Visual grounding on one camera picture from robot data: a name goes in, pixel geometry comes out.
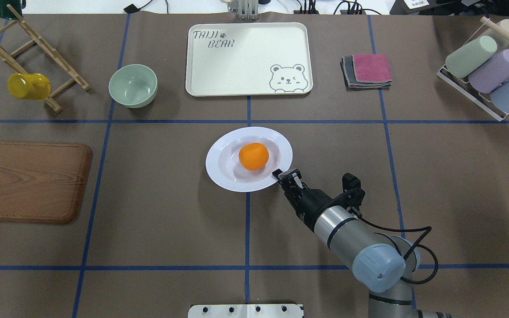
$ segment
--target orange fruit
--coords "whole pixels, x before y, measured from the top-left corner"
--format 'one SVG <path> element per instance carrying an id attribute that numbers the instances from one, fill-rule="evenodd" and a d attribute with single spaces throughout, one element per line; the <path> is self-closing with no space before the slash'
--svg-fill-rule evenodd
<path id="1" fill-rule="evenodd" d="M 239 151 L 239 162 L 249 170 L 264 167 L 268 161 L 268 149 L 260 143 L 251 143 Z"/>

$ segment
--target green mug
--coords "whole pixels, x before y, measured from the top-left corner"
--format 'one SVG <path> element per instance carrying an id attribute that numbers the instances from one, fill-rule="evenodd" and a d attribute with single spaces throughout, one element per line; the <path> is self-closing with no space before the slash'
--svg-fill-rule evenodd
<path id="1" fill-rule="evenodd" d="M 7 20 L 17 20 L 17 17 L 7 8 L 10 4 L 20 16 L 23 16 L 23 11 L 27 6 L 27 0 L 0 0 L 0 18 Z"/>

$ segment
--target bear drawing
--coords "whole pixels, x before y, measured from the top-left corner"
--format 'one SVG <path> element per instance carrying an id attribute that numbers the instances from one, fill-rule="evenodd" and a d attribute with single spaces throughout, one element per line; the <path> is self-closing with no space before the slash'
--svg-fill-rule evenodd
<path id="1" fill-rule="evenodd" d="M 272 79 L 270 88 L 276 93 L 303 92 L 308 86 L 308 80 L 304 76 L 304 67 L 296 64 L 293 67 L 273 65 L 270 67 Z"/>

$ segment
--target pink cloth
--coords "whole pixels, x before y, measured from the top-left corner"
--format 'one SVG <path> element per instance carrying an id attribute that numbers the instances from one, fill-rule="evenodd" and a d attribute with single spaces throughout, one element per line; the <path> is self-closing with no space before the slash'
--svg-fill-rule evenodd
<path id="1" fill-rule="evenodd" d="M 354 54 L 355 79 L 361 83 L 392 81 L 390 66 L 384 54 Z"/>

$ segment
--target brown wooden tray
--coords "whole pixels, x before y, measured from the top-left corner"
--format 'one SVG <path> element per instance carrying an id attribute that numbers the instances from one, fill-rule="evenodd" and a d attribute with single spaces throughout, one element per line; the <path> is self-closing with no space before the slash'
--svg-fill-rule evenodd
<path id="1" fill-rule="evenodd" d="M 83 144 L 0 141 L 0 221 L 72 221 L 91 156 Z"/>

